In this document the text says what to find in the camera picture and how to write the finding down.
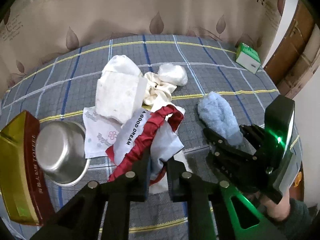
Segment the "person right hand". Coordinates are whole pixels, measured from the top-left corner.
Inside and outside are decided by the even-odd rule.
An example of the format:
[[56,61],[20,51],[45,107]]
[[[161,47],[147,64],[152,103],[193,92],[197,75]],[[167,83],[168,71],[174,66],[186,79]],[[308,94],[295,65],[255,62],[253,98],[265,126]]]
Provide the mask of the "person right hand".
[[290,214],[291,206],[289,189],[287,189],[286,193],[278,204],[274,203],[265,195],[260,197],[260,202],[264,207],[266,207],[267,215],[275,221],[284,221]]

